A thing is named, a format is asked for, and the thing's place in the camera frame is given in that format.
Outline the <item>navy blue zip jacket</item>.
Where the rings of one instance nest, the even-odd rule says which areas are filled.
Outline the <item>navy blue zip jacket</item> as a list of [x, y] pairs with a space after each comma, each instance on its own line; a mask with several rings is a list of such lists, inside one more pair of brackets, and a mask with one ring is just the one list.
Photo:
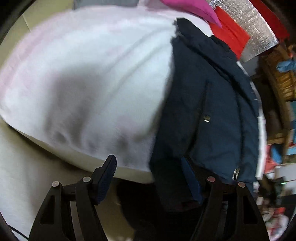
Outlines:
[[199, 205], [182, 158], [253, 192], [259, 107], [249, 78], [223, 41], [187, 19], [177, 19], [172, 46], [173, 81], [149, 162], [154, 182], [116, 183], [135, 240], [191, 240]]

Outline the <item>cream leather sofa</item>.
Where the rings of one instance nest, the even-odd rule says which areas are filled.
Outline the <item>cream leather sofa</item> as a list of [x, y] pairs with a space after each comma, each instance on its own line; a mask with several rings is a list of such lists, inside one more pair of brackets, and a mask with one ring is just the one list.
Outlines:
[[[72, 1], [35, 1], [10, 28], [1, 43], [1, 64], [22, 37], [55, 13], [71, 9]], [[72, 184], [88, 173], [31, 142], [1, 121], [1, 214], [28, 237], [37, 212], [53, 181]]]

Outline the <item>wooden side table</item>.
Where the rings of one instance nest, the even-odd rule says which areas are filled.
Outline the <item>wooden side table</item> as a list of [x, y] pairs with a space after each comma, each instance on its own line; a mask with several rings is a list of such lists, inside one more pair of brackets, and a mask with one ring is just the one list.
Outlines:
[[283, 98], [275, 78], [263, 63], [264, 57], [259, 57], [256, 73], [251, 76], [251, 80], [261, 97], [263, 114], [266, 118], [267, 143], [277, 147], [282, 163], [293, 163], [293, 158], [288, 156], [293, 136], [289, 101]]

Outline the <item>wicker basket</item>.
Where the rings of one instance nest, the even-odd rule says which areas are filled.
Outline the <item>wicker basket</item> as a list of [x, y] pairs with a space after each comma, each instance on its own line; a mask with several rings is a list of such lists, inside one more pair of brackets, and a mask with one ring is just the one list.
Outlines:
[[290, 60], [290, 58], [287, 50], [282, 45], [278, 45], [273, 48], [269, 55], [263, 58], [263, 63], [275, 78], [283, 98], [286, 101], [292, 101], [295, 100], [295, 73], [293, 71], [281, 73], [276, 69], [278, 63], [288, 60]]

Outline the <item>white pink bed sheet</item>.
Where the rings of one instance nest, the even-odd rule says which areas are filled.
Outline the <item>white pink bed sheet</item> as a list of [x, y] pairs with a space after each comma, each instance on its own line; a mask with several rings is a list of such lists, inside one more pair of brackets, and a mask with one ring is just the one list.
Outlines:
[[[113, 154], [116, 177], [151, 183], [177, 19], [185, 18], [111, 6], [46, 20], [1, 69], [1, 117], [81, 169], [91, 172]], [[187, 20], [214, 36], [203, 20]]]

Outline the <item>blue cloth in basket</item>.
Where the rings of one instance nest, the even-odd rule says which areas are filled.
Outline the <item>blue cloth in basket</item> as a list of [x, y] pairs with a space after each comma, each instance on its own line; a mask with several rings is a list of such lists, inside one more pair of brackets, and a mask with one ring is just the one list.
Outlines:
[[289, 71], [294, 71], [296, 70], [296, 61], [294, 59], [289, 59], [286, 61], [281, 61], [277, 64], [276, 69], [280, 73], [285, 73]]

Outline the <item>red pillow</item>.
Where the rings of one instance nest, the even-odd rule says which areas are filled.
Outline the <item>red pillow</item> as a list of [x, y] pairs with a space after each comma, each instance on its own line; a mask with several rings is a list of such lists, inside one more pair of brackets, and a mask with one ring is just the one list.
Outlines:
[[217, 6], [214, 11], [222, 27], [209, 23], [213, 35], [225, 42], [239, 60], [250, 36], [222, 8]]

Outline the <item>large red cushion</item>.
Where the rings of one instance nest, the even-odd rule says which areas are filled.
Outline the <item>large red cushion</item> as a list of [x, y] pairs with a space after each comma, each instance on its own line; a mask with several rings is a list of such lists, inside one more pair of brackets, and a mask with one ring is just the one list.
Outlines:
[[253, 6], [258, 10], [260, 15], [265, 19], [268, 23], [269, 27], [274, 32], [277, 39], [280, 42], [288, 39], [290, 34], [284, 24], [280, 21], [280, 19], [275, 15], [275, 13], [262, 1], [260, 0], [250, 0]]

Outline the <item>silver foil insulation board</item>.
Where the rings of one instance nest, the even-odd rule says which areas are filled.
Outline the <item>silver foil insulation board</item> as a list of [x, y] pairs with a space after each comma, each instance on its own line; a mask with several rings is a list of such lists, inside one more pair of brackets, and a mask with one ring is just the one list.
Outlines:
[[271, 27], [250, 1], [212, 0], [208, 4], [212, 8], [222, 8], [250, 36], [241, 55], [243, 62], [279, 44]]

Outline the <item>magenta pillow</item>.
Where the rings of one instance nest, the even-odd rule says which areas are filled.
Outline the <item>magenta pillow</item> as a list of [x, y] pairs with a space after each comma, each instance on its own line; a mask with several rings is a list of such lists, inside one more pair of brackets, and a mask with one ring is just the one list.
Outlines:
[[170, 8], [191, 13], [222, 27], [215, 11], [205, 0], [162, 0], [161, 2]]

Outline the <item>grey garment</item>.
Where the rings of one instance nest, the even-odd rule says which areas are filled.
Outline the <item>grey garment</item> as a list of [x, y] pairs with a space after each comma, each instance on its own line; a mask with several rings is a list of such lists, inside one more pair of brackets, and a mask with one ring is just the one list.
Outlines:
[[139, 0], [76, 0], [73, 1], [73, 8], [83, 8], [86, 6], [124, 6], [136, 7]]

